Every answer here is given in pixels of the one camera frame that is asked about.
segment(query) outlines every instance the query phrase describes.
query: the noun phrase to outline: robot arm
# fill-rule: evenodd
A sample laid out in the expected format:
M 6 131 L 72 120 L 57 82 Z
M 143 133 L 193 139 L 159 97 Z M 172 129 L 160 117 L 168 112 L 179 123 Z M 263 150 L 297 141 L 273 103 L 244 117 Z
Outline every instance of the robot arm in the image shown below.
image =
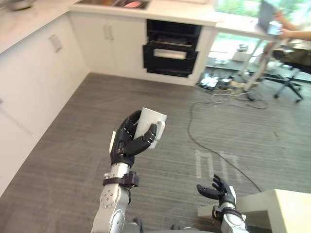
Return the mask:
M 214 206 L 212 216 L 221 221 L 223 233 L 248 233 L 245 224 L 245 215 L 236 209 L 236 194 L 232 186 L 229 186 L 219 176 L 214 175 L 215 189 L 197 185 L 199 193 L 207 198 L 219 200 L 219 206 Z
M 111 172 L 104 174 L 104 189 L 91 233 L 121 233 L 126 206 L 131 201 L 131 188 L 139 185 L 136 172 L 130 171 L 134 156 L 146 150 L 156 136 L 156 125 L 134 139 L 141 111 L 127 117 L 113 133 L 110 143 Z

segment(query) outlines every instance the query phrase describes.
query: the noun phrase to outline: mug handle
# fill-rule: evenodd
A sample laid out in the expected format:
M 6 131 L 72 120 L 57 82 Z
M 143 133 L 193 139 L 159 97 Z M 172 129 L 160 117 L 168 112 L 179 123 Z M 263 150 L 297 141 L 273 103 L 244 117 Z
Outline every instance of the mug handle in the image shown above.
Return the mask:
M 157 123 L 156 123 L 156 136 L 155 136 L 155 141 L 160 140 L 160 138 L 161 138 L 161 136 L 162 136 L 162 134 L 163 134 L 164 128 L 165 128 L 165 121 L 163 121 L 163 120 L 158 120 Z

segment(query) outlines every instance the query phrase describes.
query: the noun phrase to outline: desk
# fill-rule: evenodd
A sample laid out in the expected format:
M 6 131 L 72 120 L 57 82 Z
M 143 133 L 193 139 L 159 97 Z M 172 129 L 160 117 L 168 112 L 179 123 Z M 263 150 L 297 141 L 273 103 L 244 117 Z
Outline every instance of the desk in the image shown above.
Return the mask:
M 254 55 L 255 51 L 259 47 L 259 45 L 264 40 L 276 41 L 277 38 L 275 36 L 267 35 L 264 30 L 258 25 L 258 19 L 253 17 L 246 17 L 246 16 L 237 16 L 227 13 L 217 13 L 217 17 L 219 17 L 219 22 L 215 26 L 216 33 L 229 33 L 229 34 L 236 34 L 248 37 L 258 38 L 259 41 L 256 44 L 255 49 L 249 55 L 247 61 L 244 62 L 243 68 L 238 72 L 239 75 L 243 77 L 245 71 L 248 67 L 249 61 Z M 276 43 L 273 47 L 276 48 L 279 46 L 279 43 Z M 269 59 L 271 57 L 272 51 L 271 49 L 265 59 Z M 262 62 L 258 68 L 258 70 L 250 77 L 248 83 L 244 87 L 244 91 L 249 91 L 252 87 L 253 83 L 261 76 L 266 68 L 266 63 Z

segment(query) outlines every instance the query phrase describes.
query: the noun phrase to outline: white table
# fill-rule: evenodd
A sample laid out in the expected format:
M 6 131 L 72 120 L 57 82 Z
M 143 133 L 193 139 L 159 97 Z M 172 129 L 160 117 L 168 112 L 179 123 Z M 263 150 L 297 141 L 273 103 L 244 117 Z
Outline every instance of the white table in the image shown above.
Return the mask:
M 264 40 L 277 41 L 275 36 L 271 36 L 266 34 L 263 29 L 258 25 L 258 19 L 253 17 L 246 16 L 237 16 L 227 13 L 218 12 L 217 17 L 219 18 L 219 22 L 215 26 L 216 33 L 229 33 L 236 34 L 242 36 L 248 36 L 253 38 L 258 38 L 259 41 L 255 46 L 253 52 L 249 55 L 248 59 L 244 62 L 243 68 L 238 72 L 239 75 L 243 77 L 247 67 L 249 65 L 249 61 L 254 55 L 255 51 L 259 47 L 259 45 Z M 273 49 L 271 49 L 265 59 L 269 59 L 272 55 Z M 254 82 L 262 75 L 266 68 L 266 63 L 262 62 L 258 67 L 258 70 L 253 73 L 253 75 L 249 78 L 248 83 L 244 87 L 244 91 L 249 91 Z
M 271 228 L 273 233 L 310 232 L 311 194 L 272 189 L 237 199 L 237 209 L 250 226 Z M 198 216 L 211 218 L 213 206 L 198 209 Z

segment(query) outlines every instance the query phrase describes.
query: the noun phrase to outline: white cabinet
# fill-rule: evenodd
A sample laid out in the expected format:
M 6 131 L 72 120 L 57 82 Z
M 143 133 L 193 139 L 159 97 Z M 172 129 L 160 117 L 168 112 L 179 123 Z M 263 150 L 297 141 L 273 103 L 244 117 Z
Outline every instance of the white cabinet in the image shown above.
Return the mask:
M 108 16 L 113 36 L 112 47 L 119 74 L 135 77 L 143 69 L 143 49 L 146 44 L 146 20 L 134 17 Z
M 91 71 L 126 77 L 143 71 L 145 19 L 78 12 L 70 19 Z
M 0 196 L 87 74 L 68 15 L 0 54 Z
M 112 29 L 105 16 L 71 13 L 70 18 L 89 67 L 113 71 L 116 64 L 111 46 Z
M 30 132 L 0 105 L 0 196 L 24 162 L 20 159 L 30 142 Z

